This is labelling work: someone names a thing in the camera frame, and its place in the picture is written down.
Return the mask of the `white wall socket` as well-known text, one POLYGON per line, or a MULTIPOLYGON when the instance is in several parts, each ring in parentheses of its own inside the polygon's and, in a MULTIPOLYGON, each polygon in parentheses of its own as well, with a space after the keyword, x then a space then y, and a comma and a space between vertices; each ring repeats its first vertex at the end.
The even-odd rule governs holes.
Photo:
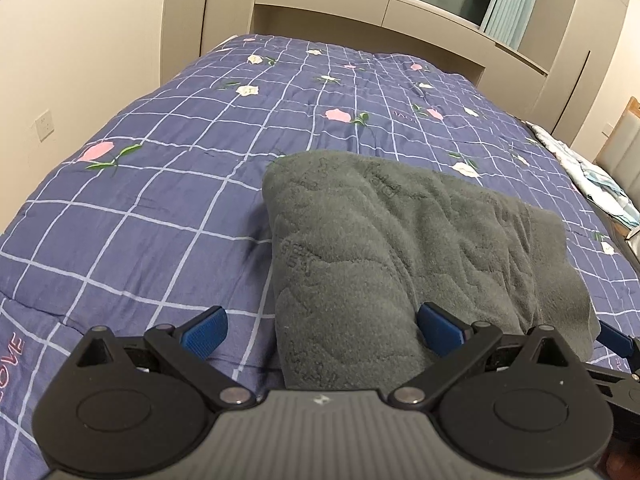
POLYGON ((43 142, 50 134, 54 133, 55 125, 50 110, 40 114, 35 119, 34 126, 40 142, 43 142))

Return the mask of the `white plastic bag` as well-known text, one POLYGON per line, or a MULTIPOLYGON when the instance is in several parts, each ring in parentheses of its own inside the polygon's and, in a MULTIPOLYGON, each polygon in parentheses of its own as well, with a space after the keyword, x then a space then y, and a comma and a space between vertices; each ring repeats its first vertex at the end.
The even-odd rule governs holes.
POLYGON ((640 249, 640 226, 633 228, 625 237, 626 244, 635 253, 638 254, 640 249))

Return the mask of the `light blue patterned pillow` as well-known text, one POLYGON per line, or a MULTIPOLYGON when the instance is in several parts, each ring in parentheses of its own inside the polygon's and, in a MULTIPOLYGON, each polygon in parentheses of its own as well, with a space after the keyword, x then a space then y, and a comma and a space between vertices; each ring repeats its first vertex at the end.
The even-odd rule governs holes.
POLYGON ((524 122, 536 139, 556 158, 582 195, 628 229, 639 225, 639 211, 626 192, 602 168, 556 140, 541 126, 524 122))

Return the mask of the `grey fleece pants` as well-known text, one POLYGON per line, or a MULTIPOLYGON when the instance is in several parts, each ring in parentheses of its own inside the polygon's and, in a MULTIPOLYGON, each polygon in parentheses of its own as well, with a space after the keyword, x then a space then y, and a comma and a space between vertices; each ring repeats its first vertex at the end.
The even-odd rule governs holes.
POLYGON ((435 362, 416 314, 523 335, 554 326, 581 360, 600 332, 561 218, 443 172, 347 152, 272 162, 278 353, 290 389, 390 392, 435 362))

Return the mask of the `blue floral checked quilt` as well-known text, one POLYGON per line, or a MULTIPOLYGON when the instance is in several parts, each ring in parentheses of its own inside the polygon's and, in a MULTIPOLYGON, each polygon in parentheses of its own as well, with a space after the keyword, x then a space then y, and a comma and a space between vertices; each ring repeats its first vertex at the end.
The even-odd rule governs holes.
POLYGON ((314 150, 453 174, 549 209, 599 318, 634 335, 639 281, 553 155, 467 79, 404 54, 230 39, 121 110, 53 169, 1 235, 1 474, 46 471, 32 412, 88 328, 139 335, 214 304, 213 364, 280 374, 262 175, 314 150))

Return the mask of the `light blue right curtain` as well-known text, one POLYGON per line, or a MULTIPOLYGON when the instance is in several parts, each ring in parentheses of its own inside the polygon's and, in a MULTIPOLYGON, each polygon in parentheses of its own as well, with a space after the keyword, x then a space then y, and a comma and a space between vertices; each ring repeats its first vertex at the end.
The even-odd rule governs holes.
POLYGON ((518 50, 536 0, 489 0, 480 30, 500 44, 518 50))

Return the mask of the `beige built-in wardrobe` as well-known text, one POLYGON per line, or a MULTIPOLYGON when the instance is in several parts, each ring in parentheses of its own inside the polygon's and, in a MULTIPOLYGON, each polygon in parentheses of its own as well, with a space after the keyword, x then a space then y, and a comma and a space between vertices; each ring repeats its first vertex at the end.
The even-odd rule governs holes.
POLYGON ((631 3, 536 0, 521 43, 511 47, 421 0, 164 0, 160 79, 249 32, 414 54, 591 157, 616 121, 603 109, 604 92, 631 3))

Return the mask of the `wooden padded headboard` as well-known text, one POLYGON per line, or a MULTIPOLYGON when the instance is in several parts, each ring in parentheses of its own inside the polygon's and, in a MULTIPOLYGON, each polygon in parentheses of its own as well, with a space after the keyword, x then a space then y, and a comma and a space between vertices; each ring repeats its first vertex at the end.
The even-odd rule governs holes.
POLYGON ((639 101, 632 96, 596 157, 596 164, 617 182, 636 206, 639 206, 640 186, 639 129, 639 101))

